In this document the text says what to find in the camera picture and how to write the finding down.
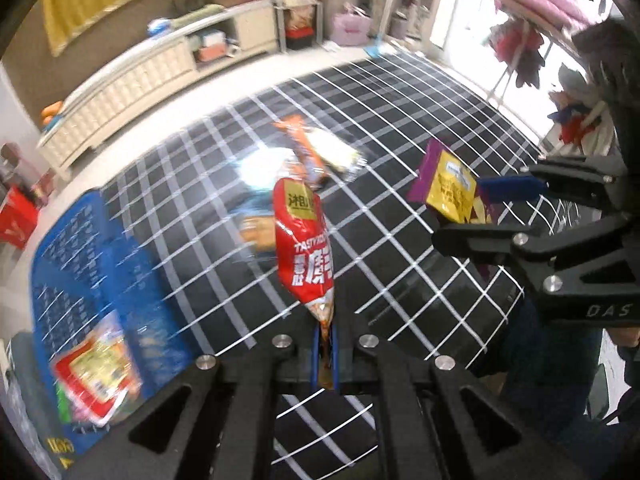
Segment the person right hand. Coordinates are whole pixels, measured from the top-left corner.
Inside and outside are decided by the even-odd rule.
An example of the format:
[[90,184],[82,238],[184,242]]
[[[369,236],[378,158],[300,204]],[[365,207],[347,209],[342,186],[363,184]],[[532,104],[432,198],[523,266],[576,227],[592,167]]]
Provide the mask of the person right hand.
[[639,345],[639,327],[610,327],[606,331],[612,343],[619,349],[633,349]]

